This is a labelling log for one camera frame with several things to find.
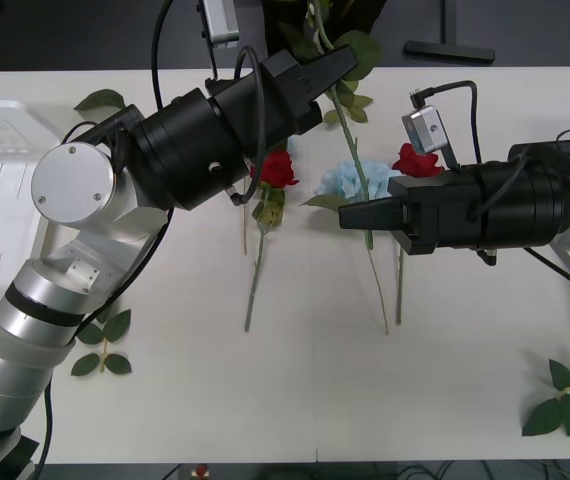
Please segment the screw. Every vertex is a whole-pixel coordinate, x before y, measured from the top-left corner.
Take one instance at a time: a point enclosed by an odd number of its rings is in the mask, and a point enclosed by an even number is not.
[[[219,173],[221,173],[222,169],[223,166],[219,162],[212,162],[207,167],[207,170],[209,171],[210,175],[218,175]]]

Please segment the dark floor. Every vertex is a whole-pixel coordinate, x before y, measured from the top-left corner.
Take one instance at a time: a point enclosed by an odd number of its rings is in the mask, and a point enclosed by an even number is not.
[[[149,68],[162,0],[0,0],[0,70]],[[163,68],[207,68],[196,0],[176,0],[159,53]],[[261,0],[235,0],[241,43],[266,55]],[[438,40],[439,0],[388,0],[372,34],[381,66],[439,65],[409,59],[406,40]],[[569,0],[459,0],[458,42],[496,50],[496,66],[570,65]],[[232,66],[235,50],[218,54]]]
[[[486,467],[477,461],[459,461],[447,469],[443,462],[427,462],[434,477],[419,469],[410,469],[398,480],[408,480],[416,473],[416,480],[570,480],[570,460],[558,462],[559,471],[551,461],[545,465],[538,460],[491,461]],[[384,463],[322,463],[313,465],[258,465],[258,464],[219,464],[210,465],[211,480],[396,480],[399,473],[411,463],[402,465]],[[196,465],[185,465],[171,475],[173,480],[188,480]],[[173,465],[53,465],[43,470],[42,480],[161,480]]]

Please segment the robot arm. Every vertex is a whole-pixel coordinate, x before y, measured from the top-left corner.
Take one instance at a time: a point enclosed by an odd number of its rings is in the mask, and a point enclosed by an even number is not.
[[[286,51],[262,62],[267,146],[318,125],[314,100],[355,66],[349,48],[304,66]],[[210,98],[195,89],[147,119],[127,107],[38,164],[34,205],[79,233],[51,255],[28,260],[0,301],[1,462],[21,442],[29,462],[34,449],[24,448],[18,427],[86,315],[146,258],[166,211],[191,210],[223,190],[234,197],[232,184],[248,175],[259,142],[255,82],[248,76],[208,88]],[[99,143],[113,146],[111,157]],[[3,477],[24,478],[26,468],[14,462]]]
[[[392,197],[342,207],[341,228],[388,230],[409,255],[467,248],[488,265],[499,249],[549,244],[570,270],[570,141],[515,145],[508,162],[459,165],[438,111],[424,98],[470,85],[475,92],[472,82],[417,91],[416,110],[403,117],[414,149],[441,150],[449,170],[391,178]]]

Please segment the black stand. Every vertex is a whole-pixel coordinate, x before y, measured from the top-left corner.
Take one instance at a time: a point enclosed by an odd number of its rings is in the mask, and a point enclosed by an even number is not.
[[[409,40],[405,44],[405,53],[419,57],[493,63],[496,59],[496,54],[491,48],[456,45],[456,0],[441,0],[441,9],[442,43]]]

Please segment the white table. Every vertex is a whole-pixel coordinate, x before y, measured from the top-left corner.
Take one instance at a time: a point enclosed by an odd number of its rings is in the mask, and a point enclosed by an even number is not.
[[[163,72],[165,101],[208,73]],[[468,78],[480,88],[486,160],[570,127],[570,69],[378,69],[359,88],[375,99],[370,123],[352,126],[362,158],[397,158],[408,92]],[[154,111],[145,71],[0,73],[0,99],[28,103],[61,131],[81,120],[72,107],[100,88]],[[434,104],[459,159],[471,161],[469,93]],[[226,196],[177,212],[122,302],[133,324],[117,349],[134,373],[70,377],[84,345],[56,371],[50,461],[570,458],[562,432],[520,436],[524,412],[553,393],[543,383],[547,359],[570,365],[570,285],[519,250],[500,252],[494,268],[469,251],[412,257],[404,322],[386,337],[360,233],[297,206],[326,169],[349,159],[342,134],[319,126],[295,150],[301,183],[269,237],[251,333],[242,327],[255,229],[244,257],[240,211]],[[69,238],[50,233],[49,248]],[[395,246],[385,234],[375,245],[393,323]],[[24,433],[42,440],[40,402]]]

